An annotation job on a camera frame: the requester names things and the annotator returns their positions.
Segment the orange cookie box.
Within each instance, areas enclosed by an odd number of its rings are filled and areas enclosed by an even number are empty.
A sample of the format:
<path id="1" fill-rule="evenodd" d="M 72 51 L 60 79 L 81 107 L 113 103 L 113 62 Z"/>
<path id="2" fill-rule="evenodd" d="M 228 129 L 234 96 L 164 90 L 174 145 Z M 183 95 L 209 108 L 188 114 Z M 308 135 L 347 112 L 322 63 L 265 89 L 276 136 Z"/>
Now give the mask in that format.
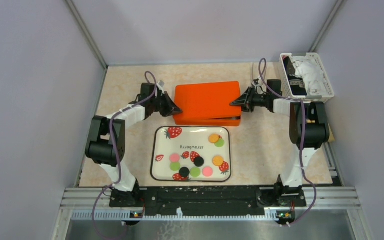
<path id="1" fill-rule="evenodd" d="M 241 114 L 222 115 L 209 112 L 184 112 L 173 117 L 176 125 L 210 127 L 238 127 L 241 118 Z"/>

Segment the orange box lid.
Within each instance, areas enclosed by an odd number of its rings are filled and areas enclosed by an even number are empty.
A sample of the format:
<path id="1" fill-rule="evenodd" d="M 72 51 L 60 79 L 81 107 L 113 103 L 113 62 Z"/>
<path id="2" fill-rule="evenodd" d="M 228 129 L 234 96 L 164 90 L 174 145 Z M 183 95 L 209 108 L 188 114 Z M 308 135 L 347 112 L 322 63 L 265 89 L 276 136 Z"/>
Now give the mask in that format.
<path id="1" fill-rule="evenodd" d="M 238 81 L 183 84 L 175 87 L 174 103 L 182 113 L 242 114 L 241 108 L 230 103 L 241 96 Z"/>

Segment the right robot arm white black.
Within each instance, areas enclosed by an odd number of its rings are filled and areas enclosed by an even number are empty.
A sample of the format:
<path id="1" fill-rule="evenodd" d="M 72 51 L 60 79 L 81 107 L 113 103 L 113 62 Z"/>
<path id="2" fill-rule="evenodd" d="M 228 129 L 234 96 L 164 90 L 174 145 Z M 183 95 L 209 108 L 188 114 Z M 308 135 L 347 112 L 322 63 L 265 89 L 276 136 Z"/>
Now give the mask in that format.
<path id="1" fill-rule="evenodd" d="M 253 85 L 230 103 L 242 112 L 252 113 L 256 107 L 266 108 L 271 113 L 289 118 L 289 139 L 294 146 L 291 161 L 278 177 L 280 188 L 273 192 L 273 200 L 279 206 L 287 206 L 294 198 L 291 189 L 299 189 L 306 180 L 305 170 L 313 155 L 328 142 L 330 128 L 325 104 L 322 101 L 304 102 L 287 98 L 282 93 L 282 82 L 269 79 L 262 85 L 254 80 Z"/>

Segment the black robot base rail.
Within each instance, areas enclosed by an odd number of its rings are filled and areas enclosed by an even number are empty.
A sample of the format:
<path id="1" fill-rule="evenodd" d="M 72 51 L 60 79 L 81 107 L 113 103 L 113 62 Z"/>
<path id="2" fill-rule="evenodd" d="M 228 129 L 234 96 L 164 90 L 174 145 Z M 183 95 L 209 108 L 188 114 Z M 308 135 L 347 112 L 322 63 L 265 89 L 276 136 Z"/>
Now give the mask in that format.
<path id="1" fill-rule="evenodd" d="M 111 191 L 111 208 L 140 208 L 149 217 L 262 216 L 269 207 L 292 210 L 306 207 L 304 192 L 282 194 L 274 185 L 135 187 L 132 192 Z"/>

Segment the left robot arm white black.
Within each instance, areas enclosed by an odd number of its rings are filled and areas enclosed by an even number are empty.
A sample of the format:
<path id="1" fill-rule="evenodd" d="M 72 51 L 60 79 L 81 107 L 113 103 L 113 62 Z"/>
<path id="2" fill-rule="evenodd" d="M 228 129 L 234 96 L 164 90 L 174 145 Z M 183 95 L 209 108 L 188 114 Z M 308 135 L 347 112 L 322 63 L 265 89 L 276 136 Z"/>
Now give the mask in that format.
<path id="1" fill-rule="evenodd" d="M 159 84 L 142 83 L 136 99 L 125 108 L 91 120 L 85 155 L 107 173 L 111 187 L 122 192 L 121 200 L 129 207 L 140 202 L 141 194 L 134 189 L 137 179 L 123 161 L 126 130 L 156 112 L 167 118 L 183 111 Z"/>

